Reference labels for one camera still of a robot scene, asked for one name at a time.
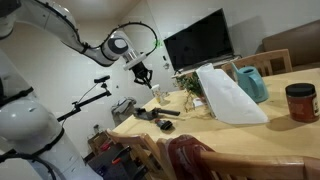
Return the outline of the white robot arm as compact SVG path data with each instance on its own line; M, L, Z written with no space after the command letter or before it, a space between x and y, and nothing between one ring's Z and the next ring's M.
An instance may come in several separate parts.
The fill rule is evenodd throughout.
M146 53L135 49L121 25L98 45L80 38L71 12L54 0L1 0L0 38L13 39L19 25L36 30L11 50L1 52L0 137L9 150L2 162L25 160L42 180L103 180L86 165L58 117L43 100L56 86L82 81L80 70L94 64L108 68L117 60L149 87Z

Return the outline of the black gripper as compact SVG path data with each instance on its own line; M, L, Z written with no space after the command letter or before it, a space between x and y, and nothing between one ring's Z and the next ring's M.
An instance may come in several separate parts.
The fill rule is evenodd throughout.
M140 85L148 86L149 89L152 88L151 79L152 79L152 70L148 70L142 62L138 63L131 68L135 75L134 82Z

